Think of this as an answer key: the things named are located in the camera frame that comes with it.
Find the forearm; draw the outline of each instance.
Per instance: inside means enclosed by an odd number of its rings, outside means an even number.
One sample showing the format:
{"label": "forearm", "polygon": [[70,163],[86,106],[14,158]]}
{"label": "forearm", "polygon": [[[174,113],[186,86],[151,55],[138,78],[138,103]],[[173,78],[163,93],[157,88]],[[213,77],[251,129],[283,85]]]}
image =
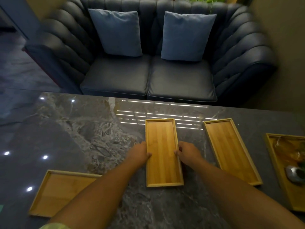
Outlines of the forearm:
{"label": "forearm", "polygon": [[138,168],[133,162],[125,160],[86,187],[49,223],[63,223],[71,229],[105,228]]}
{"label": "forearm", "polygon": [[304,228],[297,217],[270,197],[205,160],[197,161],[194,170],[234,228]]}

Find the marble table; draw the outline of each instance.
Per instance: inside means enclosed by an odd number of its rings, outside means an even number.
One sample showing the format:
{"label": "marble table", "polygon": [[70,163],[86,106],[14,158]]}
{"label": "marble table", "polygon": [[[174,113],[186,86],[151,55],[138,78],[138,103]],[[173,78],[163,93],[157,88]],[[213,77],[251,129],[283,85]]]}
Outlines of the marble table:
{"label": "marble table", "polygon": [[[178,140],[194,143],[208,162],[216,164],[202,121],[233,118],[264,182],[258,189],[282,205],[284,195],[263,137],[304,135],[287,112],[48,92],[23,115],[0,151],[1,228],[43,225],[46,218],[27,213],[46,171],[106,173],[124,160],[130,147],[145,140],[145,119],[175,118]],[[183,166],[181,187],[147,188],[145,173],[143,167],[131,179],[110,228],[229,227],[189,167]]]}

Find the sofa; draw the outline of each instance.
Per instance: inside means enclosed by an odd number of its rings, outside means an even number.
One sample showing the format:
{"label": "sofa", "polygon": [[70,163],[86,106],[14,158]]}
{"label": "sofa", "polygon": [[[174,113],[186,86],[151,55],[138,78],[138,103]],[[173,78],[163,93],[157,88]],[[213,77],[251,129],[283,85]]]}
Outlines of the sofa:
{"label": "sofa", "polygon": [[[143,56],[105,54],[89,8],[137,11]],[[161,59],[165,11],[217,14],[202,61]],[[67,0],[24,49],[68,93],[231,107],[245,102],[277,68],[248,7],[217,2]]]}

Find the rectangular wooden tray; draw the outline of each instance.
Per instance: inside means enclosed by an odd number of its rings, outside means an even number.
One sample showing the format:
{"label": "rectangular wooden tray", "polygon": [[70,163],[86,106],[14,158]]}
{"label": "rectangular wooden tray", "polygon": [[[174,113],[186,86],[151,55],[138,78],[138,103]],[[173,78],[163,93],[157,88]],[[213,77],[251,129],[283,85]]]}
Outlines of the rectangular wooden tray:
{"label": "rectangular wooden tray", "polygon": [[152,156],[146,163],[146,186],[184,185],[181,163],[174,154],[178,150],[175,119],[145,121],[147,152]]}
{"label": "rectangular wooden tray", "polygon": [[263,184],[231,118],[205,121],[204,126],[221,169],[252,186]]}
{"label": "rectangular wooden tray", "polygon": [[101,175],[48,170],[29,210],[30,215],[53,217]]}
{"label": "rectangular wooden tray", "polygon": [[[293,184],[287,179],[285,173],[285,164],[273,149],[273,141],[279,138],[280,136],[285,135],[267,133],[265,136],[271,161],[275,169],[275,173],[278,177],[280,187],[286,196],[288,208],[294,211],[305,212],[305,186]],[[292,140],[292,143],[298,143],[298,141],[305,140],[305,136],[289,136],[294,137],[296,139],[296,141]]]}

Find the gray tile floor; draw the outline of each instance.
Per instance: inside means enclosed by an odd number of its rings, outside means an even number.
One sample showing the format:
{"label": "gray tile floor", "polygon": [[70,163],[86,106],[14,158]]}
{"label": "gray tile floor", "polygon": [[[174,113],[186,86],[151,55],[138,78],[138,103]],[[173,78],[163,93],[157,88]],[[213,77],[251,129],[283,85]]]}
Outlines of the gray tile floor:
{"label": "gray tile floor", "polygon": [[18,33],[0,32],[0,152],[32,111],[41,92],[61,92],[50,77],[21,49]]}

